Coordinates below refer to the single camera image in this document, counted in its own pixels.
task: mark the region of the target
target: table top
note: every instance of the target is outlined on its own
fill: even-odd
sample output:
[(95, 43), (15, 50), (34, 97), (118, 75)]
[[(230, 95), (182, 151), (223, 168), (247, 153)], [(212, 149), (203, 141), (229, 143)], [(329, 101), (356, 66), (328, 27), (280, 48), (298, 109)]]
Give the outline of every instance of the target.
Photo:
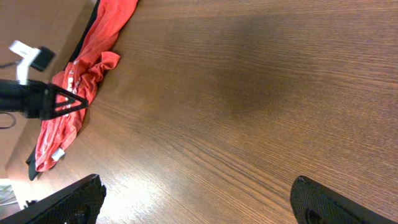
[(398, 222), (397, 30), (394, 1), (141, 1), (83, 129), (33, 182), (28, 121), (17, 198), (95, 173), (98, 223), (296, 223), (306, 175)]

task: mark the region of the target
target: red fabric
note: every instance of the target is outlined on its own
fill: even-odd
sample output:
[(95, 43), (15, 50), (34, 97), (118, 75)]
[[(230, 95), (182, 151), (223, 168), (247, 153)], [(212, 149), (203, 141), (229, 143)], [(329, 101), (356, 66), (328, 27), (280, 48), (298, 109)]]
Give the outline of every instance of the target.
[[(136, 5), (137, 0), (101, 0), (97, 18), (85, 37), (79, 56), (74, 62), (68, 63), (65, 71), (56, 74), (52, 83), (72, 90), (91, 104), (103, 72), (114, 69), (119, 62), (120, 56), (108, 50), (117, 40), (120, 29), (129, 20)], [(57, 101), (65, 100), (60, 96)], [(51, 158), (52, 154), (59, 147), (65, 150), (73, 142), (85, 114), (86, 109), (42, 123), (35, 155), (37, 171), (49, 170), (57, 163)]]

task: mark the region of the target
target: red cloth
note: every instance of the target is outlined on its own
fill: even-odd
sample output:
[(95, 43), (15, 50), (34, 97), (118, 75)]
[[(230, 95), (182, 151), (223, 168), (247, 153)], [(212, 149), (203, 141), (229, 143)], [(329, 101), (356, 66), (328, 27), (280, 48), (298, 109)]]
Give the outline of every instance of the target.
[[(97, 18), (85, 37), (79, 56), (68, 63), (65, 71), (56, 74), (52, 83), (72, 90), (90, 104), (103, 72), (114, 69), (119, 62), (120, 56), (108, 50), (114, 45), (120, 29), (132, 16), (136, 5), (137, 0), (101, 0)], [(60, 96), (57, 101), (65, 100)], [(58, 148), (65, 150), (73, 142), (85, 114), (86, 109), (42, 123), (36, 146), (36, 171), (49, 170), (57, 163), (51, 156)]]

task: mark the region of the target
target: black fabric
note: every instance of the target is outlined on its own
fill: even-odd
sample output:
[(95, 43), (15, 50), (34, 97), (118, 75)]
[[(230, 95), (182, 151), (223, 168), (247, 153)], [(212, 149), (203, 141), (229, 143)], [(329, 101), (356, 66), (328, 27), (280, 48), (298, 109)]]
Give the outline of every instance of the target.
[(29, 166), (29, 180), (34, 180), (35, 177), (40, 173), (36, 171), (36, 146), (33, 148), (32, 153), (30, 154), (29, 158), (26, 160), (26, 164)]
[[(73, 51), (72, 55), (69, 58), (69, 62), (72, 62), (74, 60), (76, 60), (77, 56), (79, 56), (81, 47), (83, 46), (83, 43), (85, 41), (85, 37), (88, 33), (88, 31), (90, 30), (91, 26), (93, 25), (94, 21), (97, 18), (97, 11), (98, 11), (98, 5), (100, 4), (100, 0), (97, 0), (93, 12), (91, 13), (90, 19), (88, 20), (86, 29), (83, 33), (83, 35), (81, 36), (81, 39), (79, 41), (79, 43), (77, 44), (75, 50)], [(36, 153), (36, 146), (33, 148), (32, 153), (30, 154), (29, 158), (26, 160), (26, 164), (29, 166), (29, 180), (34, 180), (35, 177), (40, 173), (36, 171), (36, 158), (35, 158), (35, 153)]]

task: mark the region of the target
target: crumpled red cloth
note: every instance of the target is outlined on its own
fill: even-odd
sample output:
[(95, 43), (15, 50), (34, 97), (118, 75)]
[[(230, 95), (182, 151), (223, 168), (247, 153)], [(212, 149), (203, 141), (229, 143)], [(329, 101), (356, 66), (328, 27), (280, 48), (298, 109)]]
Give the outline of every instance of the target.
[[(104, 71), (114, 69), (119, 62), (120, 56), (109, 50), (118, 39), (121, 28), (132, 16), (137, 2), (101, 0), (96, 20), (85, 37), (79, 56), (74, 62), (69, 62), (64, 71), (56, 74), (52, 83), (86, 98), (91, 104)], [(64, 100), (59, 96), (57, 101)], [(86, 109), (83, 109), (42, 123), (36, 145), (36, 171), (49, 170), (57, 163), (52, 159), (53, 153), (58, 148), (65, 150), (75, 140), (85, 114)]]

